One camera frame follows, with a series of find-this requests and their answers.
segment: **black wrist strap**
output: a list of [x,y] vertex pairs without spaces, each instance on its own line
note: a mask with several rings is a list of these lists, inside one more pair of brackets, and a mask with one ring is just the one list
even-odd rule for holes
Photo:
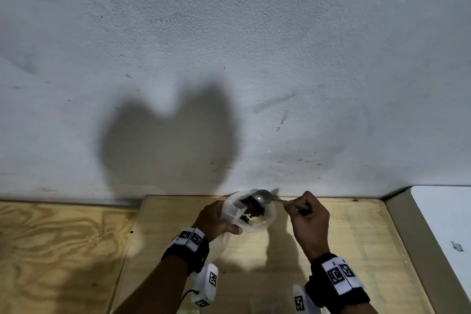
[[312,276],[306,283],[306,293],[318,307],[339,314],[345,305],[369,303],[363,283],[344,259],[332,253],[311,263]]
[[209,254],[209,241],[197,228],[184,228],[165,249],[161,261],[177,256],[188,264],[188,275],[199,273]]

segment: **black cable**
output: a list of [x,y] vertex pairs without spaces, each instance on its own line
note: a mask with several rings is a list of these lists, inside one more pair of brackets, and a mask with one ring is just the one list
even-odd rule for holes
[[183,299],[185,299],[186,295],[187,295],[188,293],[190,293],[190,292],[193,292],[193,293],[195,293],[195,294],[200,294],[199,291],[197,291],[197,290],[188,289],[188,290],[185,292],[185,294],[184,294],[184,295],[181,297],[181,299],[180,299],[180,304],[178,305],[179,308],[180,308],[181,302],[183,302]]

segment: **metal spoon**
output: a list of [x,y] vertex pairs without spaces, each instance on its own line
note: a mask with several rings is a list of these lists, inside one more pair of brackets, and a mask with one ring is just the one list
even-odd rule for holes
[[[260,190],[256,191],[256,193],[254,193],[252,195],[252,198],[256,199],[256,201],[258,201],[258,203],[262,204],[262,205],[267,205],[267,204],[271,203],[272,201],[278,201],[278,202],[282,203],[283,205],[291,202],[291,201],[283,200],[281,198],[273,196],[271,194],[271,192],[269,192],[268,190],[264,190],[264,189],[260,189]],[[292,204],[294,204],[296,206],[298,211],[303,211],[306,215],[308,213],[310,214],[312,212],[311,208],[306,206],[306,205],[300,205],[300,204],[296,204],[294,202]]]

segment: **plastic bag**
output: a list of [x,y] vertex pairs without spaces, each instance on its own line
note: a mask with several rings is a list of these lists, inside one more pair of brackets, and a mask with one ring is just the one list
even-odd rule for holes
[[247,210],[247,206],[242,204],[240,200],[248,198],[257,190],[258,189],[253,189],[250,191],[239,191],[229,196],[222,205],[221,218],[227,222],[235,223],[237,226],[242,227],[242,229],[248,233],[266,230],[276,218],[276,209],[273,202],[267,205],[262,205],[265,209],[265,214],[262,216],[252,217],[249,223],[246,223],[240,219],[240,216],[242,216],[245,210]]

